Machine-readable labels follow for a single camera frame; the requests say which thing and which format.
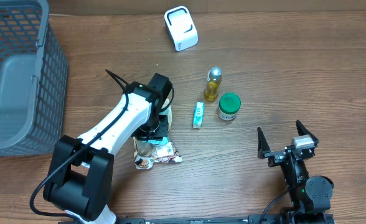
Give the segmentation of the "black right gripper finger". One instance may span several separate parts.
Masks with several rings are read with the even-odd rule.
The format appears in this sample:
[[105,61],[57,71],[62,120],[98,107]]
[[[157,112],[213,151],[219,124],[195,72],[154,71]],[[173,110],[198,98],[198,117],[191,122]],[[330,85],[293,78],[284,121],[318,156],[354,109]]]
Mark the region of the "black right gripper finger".
[[263,131],[260,127],[257,128],[257,135],[258,135],[258,152],[257,157],[259,159],[266,158],[266,154],[270,153],[270,147],[267,143],[267,140],[265,138],[265,135],[263,134]]
[[309,135],[312,140],[314,141],[314,144],[317,145],[319,143],[319,140],[315,135],[313,135],[310,131],[308,131],[305,126],[300,122],[300,120],[296,120],[296,129],[299,134],[299,136],[305,136]]

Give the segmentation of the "brown snack packet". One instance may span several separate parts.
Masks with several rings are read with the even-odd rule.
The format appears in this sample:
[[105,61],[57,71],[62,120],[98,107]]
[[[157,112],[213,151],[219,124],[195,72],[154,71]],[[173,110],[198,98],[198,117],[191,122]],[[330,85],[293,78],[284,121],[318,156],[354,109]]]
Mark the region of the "brown snack packet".
[[154,164],[178,164],[182,162],[182,156],[170,137],[165,138],[168,138],[169,142],[166,145],[157,146],[133,138],[135,149],[133,156],[137,169],[151,169]]

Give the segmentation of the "teal Kleenex tissue pack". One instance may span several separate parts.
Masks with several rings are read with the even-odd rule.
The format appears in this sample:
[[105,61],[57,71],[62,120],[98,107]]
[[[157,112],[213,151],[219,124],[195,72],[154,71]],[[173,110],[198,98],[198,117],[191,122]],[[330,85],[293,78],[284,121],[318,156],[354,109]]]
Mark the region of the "teal Kleenex tissue pack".
[[193,128],[200,129],[202,127],[202,123],[204,120],[204,110],[204,102],[196,102],[192,123]]

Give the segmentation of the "green lid white jar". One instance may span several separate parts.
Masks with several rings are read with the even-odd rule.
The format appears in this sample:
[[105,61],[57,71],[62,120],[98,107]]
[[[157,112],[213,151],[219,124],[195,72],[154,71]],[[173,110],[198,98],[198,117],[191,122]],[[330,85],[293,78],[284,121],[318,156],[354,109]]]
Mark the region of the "green lid white jar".
[[225,121],[234,120],[241,107],[241,99],[236,93],[222,95],[218,103],[217,115]]

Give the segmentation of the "clear yellow liquid bottle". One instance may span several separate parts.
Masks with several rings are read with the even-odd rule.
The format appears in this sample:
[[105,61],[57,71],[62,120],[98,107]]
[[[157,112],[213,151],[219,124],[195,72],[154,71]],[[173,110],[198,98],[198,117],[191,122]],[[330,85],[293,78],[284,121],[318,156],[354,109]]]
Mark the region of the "clear yellow liquid bottle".
[[204,98],[207,101],[215,101],[218,97],[218,89],[222,81],[220,67],[212,67],[207,74],[207,84],[204,90]]

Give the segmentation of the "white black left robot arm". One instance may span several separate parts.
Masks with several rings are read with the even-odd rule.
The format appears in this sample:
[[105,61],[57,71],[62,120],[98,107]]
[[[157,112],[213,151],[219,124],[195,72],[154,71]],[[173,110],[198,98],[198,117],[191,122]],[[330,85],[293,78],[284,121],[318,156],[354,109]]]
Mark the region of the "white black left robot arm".
[[167,136],[167,116],[174,96],[172,82],[155,73],[145,85],[108,75],[123,91],[120,102],[95,127],[77,138],[62,136],[54,146],[47,177],[32,193],[60,209],[55,217],[72,223],[116,223],[107,203],[111,193],[114,158],[130,138],[161,140]]

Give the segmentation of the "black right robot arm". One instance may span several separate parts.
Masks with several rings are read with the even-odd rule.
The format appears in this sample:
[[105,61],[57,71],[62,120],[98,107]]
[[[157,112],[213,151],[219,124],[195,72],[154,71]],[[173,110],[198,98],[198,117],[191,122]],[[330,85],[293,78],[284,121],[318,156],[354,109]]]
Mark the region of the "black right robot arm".
[[[271,151],[261,128],[257,128],[258,158],[267,159],[269,167],[280,167],[287,189],[270,202],[259,217],[259,223],[333,224],[331,208],[333,181],[322,175],[310,176],[305,160],[315,156],[319,140],[299,120],[296,121],[298,136],[280,151]],[[272,218],[266,213],[286,194],[291,206],[284,207]]]

